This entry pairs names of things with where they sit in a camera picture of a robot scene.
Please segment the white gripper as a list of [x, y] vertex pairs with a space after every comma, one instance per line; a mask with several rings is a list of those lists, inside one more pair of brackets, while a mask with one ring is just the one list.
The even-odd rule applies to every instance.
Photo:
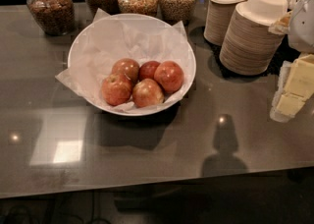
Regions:
[[280, 68], [270, 117], [288, 122], [314, 94], [314, 0], [301, 0], [293, 9], [272, 23], [268, 32], [288, 34], [288, 45], [301, 53], [292, 63], [285, 61]]

